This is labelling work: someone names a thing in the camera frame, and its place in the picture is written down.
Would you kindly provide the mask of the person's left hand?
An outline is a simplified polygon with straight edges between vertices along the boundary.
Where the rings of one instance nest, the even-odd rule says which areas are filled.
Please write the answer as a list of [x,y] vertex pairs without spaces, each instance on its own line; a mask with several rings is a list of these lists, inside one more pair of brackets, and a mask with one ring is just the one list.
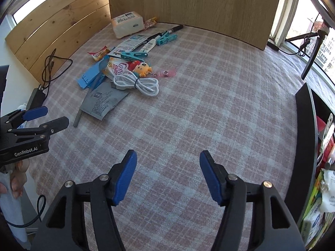
[[27,182],[26,172],[29,168],[29,165],[29,159],[16,162],[15,169],[10,175],[10,187],[15,199],[23,195],[23,186]]

